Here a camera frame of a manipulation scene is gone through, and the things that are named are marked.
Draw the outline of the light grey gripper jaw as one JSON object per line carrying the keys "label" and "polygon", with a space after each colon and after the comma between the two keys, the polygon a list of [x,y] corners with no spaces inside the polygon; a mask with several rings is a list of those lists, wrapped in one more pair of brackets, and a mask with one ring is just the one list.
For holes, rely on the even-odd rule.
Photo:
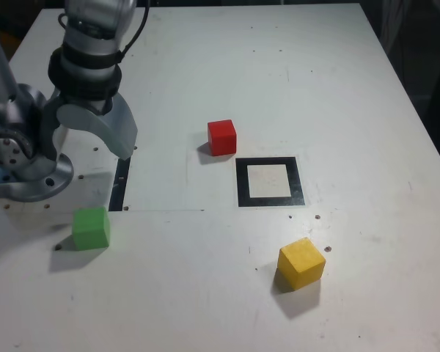
{"label": "light grey gripper jaw", "polygon": [[112,98],[112,107],[106,114],[97,115],[82,106],[65,104],[57,110],[56,117],[66,128],[96,135],[122,160],[133,154],[138,128],[129,105],[120,93]]}

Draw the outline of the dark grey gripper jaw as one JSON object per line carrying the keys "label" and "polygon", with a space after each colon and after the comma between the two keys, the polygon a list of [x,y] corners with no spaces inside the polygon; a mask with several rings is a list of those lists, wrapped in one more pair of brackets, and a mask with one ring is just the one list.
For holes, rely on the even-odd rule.
{"label": "dark grey gripper jaw", "polygon": [[58,160],[65,141],[65,126],[57,119],[57,111],[63,103],[60,92],[53,92],[43,108],[40,123],[40,152],[51,161]]}

